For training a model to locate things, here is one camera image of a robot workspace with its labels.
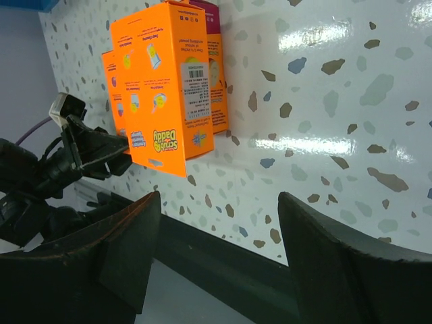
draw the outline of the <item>black baseboard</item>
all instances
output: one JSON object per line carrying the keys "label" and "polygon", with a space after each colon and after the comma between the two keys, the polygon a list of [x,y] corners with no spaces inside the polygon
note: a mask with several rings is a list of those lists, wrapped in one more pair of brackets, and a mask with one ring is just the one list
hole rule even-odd
{"label": "black baseboard", "polygon": [[275,261],[166,215],[155,258],[257,324],[300,322],[290,269]]}

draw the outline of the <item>blue object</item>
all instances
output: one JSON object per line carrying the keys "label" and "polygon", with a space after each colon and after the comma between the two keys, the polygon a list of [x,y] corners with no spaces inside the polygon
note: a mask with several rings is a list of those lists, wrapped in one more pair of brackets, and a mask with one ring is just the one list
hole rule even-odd
{"label": "blue object", "polygon": [[0,0],[0,7],[49,12],[59,0]]}
{"label": "blue object", "polygon": [[290,62],[288,64],[288,71],[294,73],[294,74],[299,74],[303,68],[304,68],[304,64],[306,64],[307,58],[302,57],[301,59],[295,59],[292,62]]}

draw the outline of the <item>terrazzo wall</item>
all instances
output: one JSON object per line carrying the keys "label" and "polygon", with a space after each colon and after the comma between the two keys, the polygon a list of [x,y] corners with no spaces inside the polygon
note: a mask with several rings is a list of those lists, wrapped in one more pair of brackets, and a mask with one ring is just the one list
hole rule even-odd
{"label": "terrazzo wall", "polygon": [[[113,132],[110,23],[156,0],[61,0],[42,13],[60,91]],[[159,190],[169,216],[286,263],[277,195],[432,252],[432,1],[221,0],[232,127],[182,179],[134,165],[99,183]]]}

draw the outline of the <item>scrub daddy logo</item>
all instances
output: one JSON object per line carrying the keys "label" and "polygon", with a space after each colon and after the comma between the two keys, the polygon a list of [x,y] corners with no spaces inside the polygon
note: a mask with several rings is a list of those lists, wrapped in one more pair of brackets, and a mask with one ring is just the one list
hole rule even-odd
{"label": "scrub daddy logo", "polygon": [[156,152],[176,151],[178,148],[176,130],[164,130],[153,132],[153,141]]}

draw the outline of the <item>cardboard box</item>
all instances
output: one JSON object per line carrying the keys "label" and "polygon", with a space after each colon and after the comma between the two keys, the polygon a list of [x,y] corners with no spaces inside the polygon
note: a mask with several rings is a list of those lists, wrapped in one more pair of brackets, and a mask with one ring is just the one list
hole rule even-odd
{"label": "cardboard box", "polygon": [[214,149],[205,11],[166,1],[111,25],[133,162],[186,177]]}
{"label": "cardboard box", "polygon": [[117,135],[126,136],[126,119],[124,117],[124,106],[122,101],[122,90],[118,82],[117,62],[114,51],[102,54],[102,63],[107,79],[109,102],[113,113],[115,131]]}
{"label": "cardboard box", "polygon": [[205,0],[181,0],[183,3],[203,8],[207,23],[207,42],[209,44],[209,66],[211,87],[211,114],[213,132],[219,133],[230,128],[228,121],[225,73],[223,71],[223,51],[219,8]]}

